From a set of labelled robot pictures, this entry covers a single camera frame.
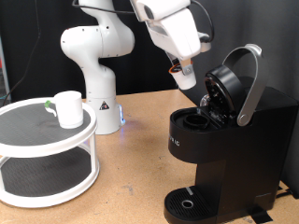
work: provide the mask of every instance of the gray backdrop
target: gray backdrop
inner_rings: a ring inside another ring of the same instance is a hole
[[[299,100],[299,2],[298,0],[201,0],[215,23],[212,50],[194,59],[197,85],[184,93],[196,104],[206,94],[206,71],[222,63],[233,49],[257,44],[270,66],[268,86]],[[192,6],[198,30],[209,32],[200,9]],[[251,76],[255,66],[243,58],[235,68],[240,76]],[[299,119],[291,141],[282,179],[299,193]]]

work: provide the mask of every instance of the white mug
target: white mug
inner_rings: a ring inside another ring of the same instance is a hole
[[[81,93],[78,91],[63,91],[54,96],[56,111],[49,108],[51,102],[45,103],[45,108],[48,112],[53,113],[64,129],[74,129],[83,124],[83,109]]]

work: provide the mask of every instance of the table surface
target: table surface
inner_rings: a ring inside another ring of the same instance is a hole
[[[91,188],[49,208],[24,209],[0,203],[0,224],[167,224],[165,196],[192,186],[196,169],[195,164],[169,153],[169,116],[194,104],[179,90],[122,95],[117,100],[126,124],[116,133],[96,136],[101,170]],[[299,201],[289,195],[277,199],[268,214],[272,223],[297,224],[298,211]],[[254,221],[243,217],[229,223]]]

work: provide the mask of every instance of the black wall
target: black wall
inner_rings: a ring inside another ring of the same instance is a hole
[[[133,11],[129,0],[113,2],[118,10]],[[28,76],[12,93],[13,101],[67,90],[80,91],[85,97],[84,77],[77,64],[62,52],[60,38],[67,28],[95,25],[97,21],[71,4],[72,0],[37,0],[41,38]],[[134,32],[135,48],[129,55],[99,61],[115,72],[117,94],[174,89],[176,83],[168,74],[171,63],[152,44],[145,23],[135,15],[120,18]],[[12,88],[23,76],[37,39],[35,0],[1,0],[0,32]]]

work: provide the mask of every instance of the coffee maker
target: coffee maker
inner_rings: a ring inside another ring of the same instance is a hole
[[[247,54],[254,58],[255,78],[232,71]],[[171,115],[169,151],[197,169],[194,186],[166,196],[169,223],[223,223],[273,208],[298,103],[266,87],[267,78],[261,48],[234,49],[206,73],[206,105]]]

